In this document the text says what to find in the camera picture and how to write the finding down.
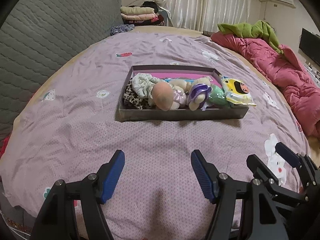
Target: blue gripper pad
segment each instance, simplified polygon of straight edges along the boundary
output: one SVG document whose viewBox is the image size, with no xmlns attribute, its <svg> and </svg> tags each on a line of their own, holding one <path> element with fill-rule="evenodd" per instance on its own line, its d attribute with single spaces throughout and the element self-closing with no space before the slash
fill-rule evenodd
<svg viewBox="0 0 320 240">
<path fill-rule="evenodd" d="M 108 171 L 103 181 L 103 189 L 100 196 L 100 201 L 102 204 L 106 203 L 108 199 L 112 198 L 113 192 L 124 167 L 124 162 L 124 152 L 117 150 L 108 163 Z"/>
<path fill-rule="evenodd" d="M 205 171 L 205 168 L 203 167 L 199 157 L 197 156 L 196 151 L 200 152 L 199 150 L 195 150 L 191 153 L 191 165 L 192 165 L 193 171 L 196 174 L 197 180 L 200 184 L 204 197 L 206 199 L 209 199 L 211 203 L 214 203 L 215 196 L 213 192 L 215 187 L 209 175 Z"/>
</svg>

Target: leopard print cloth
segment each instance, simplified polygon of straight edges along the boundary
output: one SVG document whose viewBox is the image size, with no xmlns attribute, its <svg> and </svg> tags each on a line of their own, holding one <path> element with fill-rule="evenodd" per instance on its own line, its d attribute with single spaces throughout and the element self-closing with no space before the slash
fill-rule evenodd
<svg viewBox="0 0 320 240">
<path fill-rule="evenodd" d="M 132 89 L 132 79 L 130 79 L 127 87 L 125 88 L 125 93 L 123 95 L 124 105 L 128 107 L 135 107 L 137 109 L 152 109 L 154 107 L 149 106 L 148 99 L 141 99 L 136 92 Z"/>
</svg>

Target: white curtain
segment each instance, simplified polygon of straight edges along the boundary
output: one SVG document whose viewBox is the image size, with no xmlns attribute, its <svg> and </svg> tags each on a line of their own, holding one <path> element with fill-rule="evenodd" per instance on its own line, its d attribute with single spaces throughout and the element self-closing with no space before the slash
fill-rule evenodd
<svg viewBox="0 0 320 240">
<path fill-rule="evenodd" d="M 171 26 L 198 31 L 218 30 L 218 23 L 246 22 L 251 0 L 156 0 L 168 12 Z"/>
</svg>

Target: bolt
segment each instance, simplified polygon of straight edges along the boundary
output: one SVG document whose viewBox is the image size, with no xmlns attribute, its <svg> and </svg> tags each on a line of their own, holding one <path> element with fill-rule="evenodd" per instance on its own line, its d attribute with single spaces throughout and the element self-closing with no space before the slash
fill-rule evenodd
<svg viewBox="0 0 320 240">
<path fill-rule="evenodd" d="M 259 186 L 259 185 L 261 184 L 260 180 L 258 180 L 258 179 L 253 179 L 253 180 L 252 180 L 252 183 L 253 183 L 254 185 L 257 185 L 257 186 Z"/>
<path fill-rule="evenodd" d="M 63 184 L 63 179 L 58 179 L 55 184 L 61 186 Z"/>
<path fill-rule="evenodd" d="M 95 174 L 95 173 L 91 173 L 88 175 L 89 180 L 95 180 L 96 178 L 97 178 L 97 174 Z"/>
<path fill-rule="evenodd" d="M 228 175 L 225 174 L 225 173 L 220 173 L 220 174 L 219 174 L 219 178 L 220 178 L 220 179 L 227 179 L 227 178 L 228 178 Z"/>
</svg>

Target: tray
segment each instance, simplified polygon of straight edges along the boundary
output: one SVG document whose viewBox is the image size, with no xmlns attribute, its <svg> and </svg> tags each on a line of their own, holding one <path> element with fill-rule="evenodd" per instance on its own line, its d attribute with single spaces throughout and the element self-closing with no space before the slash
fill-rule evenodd
<svg viewBox="0 0 320 240">
<path fill-rule="evenodd" d="M 124 106 L 123 94 L 129 80 L 137 73 L 194 73 L 211 75 L 221 84 L 220 73 L 214 68 L 184 65 L 136 65 L 132 66 L 128 72 L 122 87 L 121 96 L 118 104 L 119 121 L 143 121 L 143 120 L 164 120 L 164 121 L 182 121 L 182 120 L 221 120 L 221 119 L 241 119 L 248 111 L 248 106 L 232 106 L 224 108 L 207 108 L 205 111 L 197 109 L 177 109 L 162 111 L 158 109 L 128 109 Z"/>
</svg>

